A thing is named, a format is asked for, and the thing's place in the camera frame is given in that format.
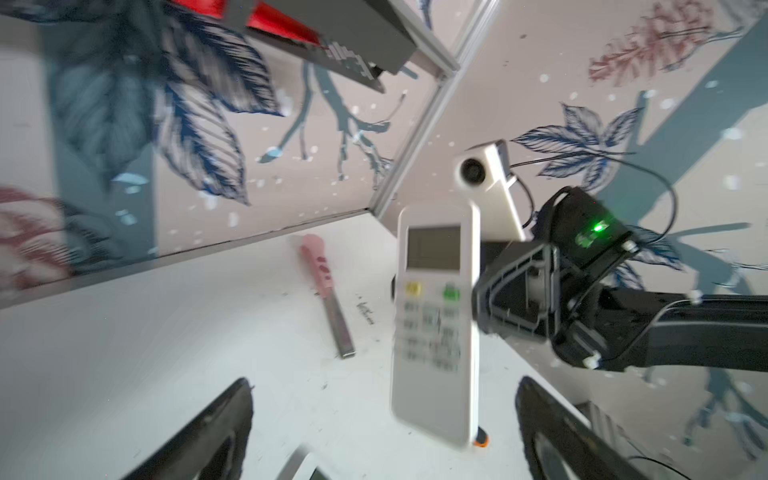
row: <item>pink chisel handle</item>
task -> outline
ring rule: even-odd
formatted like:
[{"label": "pink chisel handle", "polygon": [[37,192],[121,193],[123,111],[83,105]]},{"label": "pink chisel handle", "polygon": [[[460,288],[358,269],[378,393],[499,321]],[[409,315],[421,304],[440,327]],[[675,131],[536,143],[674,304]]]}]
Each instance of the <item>pink chisel handle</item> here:
[{"label": "pink chisel handle", "polygon": [[317,292],[322,298],[326,298],[333,289],[333,278],[331,270],[328,268],[326,259],[326,245],[323,239],[317,235],[304,235],[301,242],[301,253],[310,263],[312,275],[315,277]]}]

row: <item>black cable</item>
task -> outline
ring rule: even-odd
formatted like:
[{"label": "black cable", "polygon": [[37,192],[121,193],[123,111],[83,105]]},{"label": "black cable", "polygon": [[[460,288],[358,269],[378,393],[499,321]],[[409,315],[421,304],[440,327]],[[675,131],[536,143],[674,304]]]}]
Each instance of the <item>black cable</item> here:
[{"label": "black cable", "polygon": [[531,191],[528,189],[528,185],[526,185],[525,182],[523,182],[523,179],[520,178],[519,175],[515,175],[515,178],[517,180],[517,183],[519,183],[520,186],[523,187],[523,191],[525,192],[526,197],[528,197],[528,203],[531,205],[531,216],[528,217],[525,223],[523,223],[523,228],[526,228],[533,221],[533,215],[536,213],[536,203],[533,201],[533,195],[531,195]]},{"label": "black cable", "polygon": [[[540,159],[540,160],[521,162],[519,164],[511,165],[510,168],[522,167],[523,165],[537,164],[537,163],[542,162],[542,161],[559,160],[561,158],[576,157],[577,155],[583,155],[583,154],[584,154],[584,152],[571,152],[569,154],[562,154],[562,155],[558,155],[556,157],[545,158],[544,160]],[[665,228],[664,231],[659,234],[659,236],[657,238],[653,239],[650,242],[644,243],[644,245],[653,245],[654,243],[658,243],[662,239],[664,239],[667,236],[667,234],[670,232],[670,230],[672,230],[672,227],[674,226],[675,220],[677,220],[677,192],[675,191],[675,189],[672,186],[672,184],[666,178],[662,177],[658,173],[656,173],[653,170],[650,170],[650,169],[648,169],[646,167],[641,167],[640,165],[633,164],[633,163],[628,162],[626,160],[619,160],[618,158],[609,157],[609,156],[607,156],[605,154],[599,154],[599,155],[596,155],[596,157],[601,157],[601,158],[604,158],[606,160],[610,160],[610,161],[616,162],[617,164],[627,165],[628,167],[632,167],[632,168],[634,168],[636,170],[639,170],[641,172],[645,172],[646,174],[649,174],[649,175],[651,175],[653,177],[656,177],[662,184],[664,184],[664,186],[667,188],[667,190],[669,191],[670,195],[672,196],[672,216],[670,217],[670,223],[667,225],[667,228]]]},{"label": "black cable", "polygon": [[675,468],[675,467],[670,467],[669,465],[667,465],[667,464],[666,464],[666,463],[664,463],[664,462],[659,462],[658,460],[654,460],[654,459],[652,459],[652,458],[643,457],[642,455],[635,455],[635,456],[632,456],[632,457],[627,457],[627,460],[635,460],[635,459],[640,459],[640,460],[648,460],[649,462],[657,463],[657,464],[659,464],[659,465],[661,465],[661,466],[663,466],[663,467],[667,467],[667,468],[668,468],[668,469],[670,469],[672,472],[675,472],[675,473],[677,473],[679,476],[681,476],[681,477],[683,477],[683,478],[687,478],[687,480],[691,480],[691,478],[690,478],[688,475],[685,475],[683,472],[681,472],[680,470],[678,470],[678,469],[677,469],[677,468]]}]

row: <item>pink floral pattern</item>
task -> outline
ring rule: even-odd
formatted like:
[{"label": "pink floral pattern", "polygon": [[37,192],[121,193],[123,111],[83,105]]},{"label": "pink floral pattern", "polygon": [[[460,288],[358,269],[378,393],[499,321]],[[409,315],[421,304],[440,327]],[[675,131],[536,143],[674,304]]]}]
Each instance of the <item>pink floral pattern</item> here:
[{"label": "pink floral pattern", "polygon": [[621,86],[643,70],[650,78],[658,70],[678,68],[707,43],[712,31],[712,8],[701,0],[671,0],[668,6],[655,3],[651,16],[641,17],[624,38],[608,42],[600,58],[590,58],[589,78],[614,78],[615,85]]}]

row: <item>floral wallpaper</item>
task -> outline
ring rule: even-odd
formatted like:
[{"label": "floral wallpaper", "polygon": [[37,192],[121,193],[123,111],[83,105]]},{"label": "floral wallpaper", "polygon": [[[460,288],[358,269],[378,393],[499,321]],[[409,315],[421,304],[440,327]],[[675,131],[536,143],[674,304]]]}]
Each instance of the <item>floral wallpaper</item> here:
[{"label": "floral wallpaper", "polygon": [[161,0],[0,14],[6,296],[365,208],[435,88],[407,64],[380,94]]},{"label": "floral wallpaper", "polygon": [[[610,284],[667,292],[768,294],[768,2],[506,2],[435,133],[384,216],[450,197],[451,159],[510,141],[541,206],[565,185],[603,202],[641,237],[670,234]],[[527,216],[528,200],[512,189]],[[765,454],[768,377],[686,366],[592,372],[549,346],[510,339],[572,402],[596,402],[633,441],[691,478],[734,478]]]}]

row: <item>red object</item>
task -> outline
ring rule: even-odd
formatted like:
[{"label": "red object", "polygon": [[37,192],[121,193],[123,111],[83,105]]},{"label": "red object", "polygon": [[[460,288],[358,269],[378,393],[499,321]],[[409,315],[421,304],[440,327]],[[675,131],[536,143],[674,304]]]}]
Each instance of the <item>red object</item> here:
[{"label": "red object", "polygon": [[323,239],[317,235],[304,235],[301,242],[301,253],[310,263],[312,275],[315,277],[317,293],[322,298],[327,298],[333,293],[333,279],[326,259],[326,245]]},{"label": "red object", "polygon": [[264,2],[259,2],[248,20],[248,26],[292,40],[320,45],[317,33],[311,28],[281,13]]},{"label": "red object", "polygon": [[[224,17],[224,6],[226,0],[171,0],[177,5],[189,8],[193,12],[209,17],[222,19]],[[251,28],[258,28],[273,35],[290,38],[291,40],[303,41],[320,45],[317,33],[311,28],[292,19],[279,10],[270,7],[264,2],[258,2],[256,8],[248,19],[247,25]]]},{"label": "red object", "polygon": [[222,19],[226,0],[171,0],[176,5],[187,7],[193,12]]}]

